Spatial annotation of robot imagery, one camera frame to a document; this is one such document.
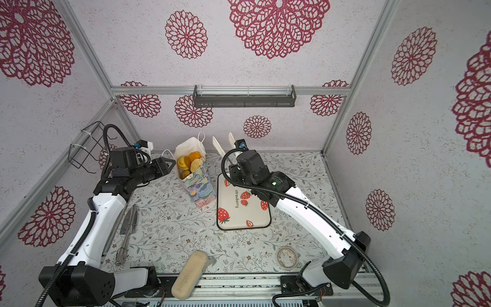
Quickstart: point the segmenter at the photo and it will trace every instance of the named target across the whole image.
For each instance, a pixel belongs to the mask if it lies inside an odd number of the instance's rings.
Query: table surface
[[[261,153],[270,171],[281,171],[309,199],[345,226],[320,153]],[[209,174],[215,191],[221,157],[208,154]],[[272,223],[267,228],[219,230],[216,202],[198,209],[182,188],[174,172],[136,189],[128,202],[139,206],[138,225],[128,243],[124,265],[115,266],[116,253],[124,236],[117,234],[102,269],[107,272],[130,267],[155,266],[158,274],[178,273],[195,250],[215,257],[207,273],[284,272],[277,264],[281,247],[291,247],[298,256],[297,269],[326,255],[312,235],[293,218],[271,207]]]

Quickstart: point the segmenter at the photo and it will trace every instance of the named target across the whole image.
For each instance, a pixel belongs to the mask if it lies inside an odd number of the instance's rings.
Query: strawberry print
[[[223,208],[218,208],[218,220],[223,224],[225,222],[228,222],[228,219],[230,216],[228,215],[227,210]]]
[[[241,199],[248,199],[248,198],[250,198],[249,192],[244,192],[241,194]]]
[[[261,209],[266,211],[269,208],[269,206],[270,206],[270,204],[268,204],[267,201],[264,201],[264,200],[261,201]]]

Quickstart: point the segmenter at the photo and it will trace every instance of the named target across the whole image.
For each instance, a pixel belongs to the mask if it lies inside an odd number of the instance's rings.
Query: metal grille
[[[278,300],[281,307],[303,307],[302,300]],[[135,307],[136,302],[118,301],[122,307]],[[159,301],[139,301],[149,307],[159,307]],[[104,307],[114,307],[107,303]],[[271,300],[164,301],[162,307],[274,307]]]

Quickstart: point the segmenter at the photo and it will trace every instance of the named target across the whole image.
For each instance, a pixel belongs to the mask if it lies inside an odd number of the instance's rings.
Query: red doily pattern
[[[185,11],[170,15],[165,25],[167,42],[183,58],[197,58],[205,52],[208,37],[198,17]]]
[[[140,82],[125,82],[121,86],[146,86]],[[160,100],[157,95],[120,95],[121,103],[131,113],[140,117],[154,117],[160,112]]]
[[[467,61],[464,78],[455,88],[455,131],[464,136],[467,150],[478,152],[491,167],[491,31],[486,44]]]
[[[332,80],[323,86],[347,87],[350,85],[346,81]],[[314,95],[310,98],[310,108],[317,115],[329,116],[337,113],[343,99],[342,95]]]
[[[432,28],[422,27],[402,41],[392,61],[392,78],[398,85],[418,80],[433,61],[436,35]]]
[[[350,120],[346,129],[346,144],[351,153],[361,154],[367,149],[372,137],[372,123],[367,114],[356,113]]]
[[[49,0],[3,0],[0,5],[0,66],[28,85],[63,83],[71,74],[70,32]]]
[[[115,150],[117,147],[113,144],[109,144],[109,147],[111,150]],[[106,163],[108,156],[106,155],[105,149],[101,149],[101,152],[99,153],[99,166],[101,169],[104,168],[104,164]]]
[[[467,275],[460,275],[453,286],[453,307],[491,306],[491,276],[488,272],[469,271]]]
[[[75,203],[70,192],[55,187],[17,236],[26,245],[46,247],[63,237],[74,216]]]
[[[174,111],[181,122],[195,128],[208,125],[213,118],[212,108],[195,108],[191,95],[180,97]]]
[[[0,266],[0,302],[1,302],[1,295],[3,294],[4,289],[5,289],[5,274],[1,271],[1,266]]]
[[[329,11],[328,0],[228,0],[230,21],[257,56],[286,57],[312,40]]]
[[[244,122],[244,132],[250,138],[260,139],[271,131],[271,122],[264,116],[251,116]]]
[[[365,205],[370,223],[378,230],[388,230],[394,223],[394,205],[389,195],[382,190],[373,190]]]

